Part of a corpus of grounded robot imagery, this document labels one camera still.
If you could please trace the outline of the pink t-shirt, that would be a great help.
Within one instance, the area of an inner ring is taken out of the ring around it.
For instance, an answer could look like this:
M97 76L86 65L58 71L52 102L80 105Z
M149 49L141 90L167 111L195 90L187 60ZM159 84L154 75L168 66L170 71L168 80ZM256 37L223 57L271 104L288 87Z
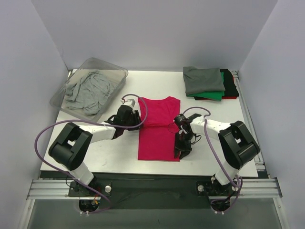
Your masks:
M167 97L161 100L139 99L141 120L138 160L179 162L174 156L174 118L180 113L180 100Z

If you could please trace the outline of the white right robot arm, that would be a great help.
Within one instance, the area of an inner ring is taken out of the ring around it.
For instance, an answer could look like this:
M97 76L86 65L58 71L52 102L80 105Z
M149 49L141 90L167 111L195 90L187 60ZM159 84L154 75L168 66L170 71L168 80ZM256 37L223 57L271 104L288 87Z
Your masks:
M174 119L179 131L175 133L174 157L183 159L192 151L192 139L204 135L214 154L220 170L212 176L211 189L221 195L228 189L228 184L234 187L233 179L248 162L253 160L260 148L252 134L242 121L224 123L206 119L200 114L186 118L179 114ZM212 146L210 139L220 142L225 161L222 163Z

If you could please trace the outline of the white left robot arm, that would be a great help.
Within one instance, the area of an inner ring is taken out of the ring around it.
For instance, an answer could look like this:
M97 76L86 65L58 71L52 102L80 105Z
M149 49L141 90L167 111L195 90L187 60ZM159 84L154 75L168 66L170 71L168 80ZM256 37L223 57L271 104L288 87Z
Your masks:
M117 114L101 125L78 126L69 122L52 143L48 154L81 182L79 190L83 195L92 196L96 192L95 177L84 163L90 143L116 139L129 126L134 126L131 131L138 130L140 123L139 111L132 105L121 105Z

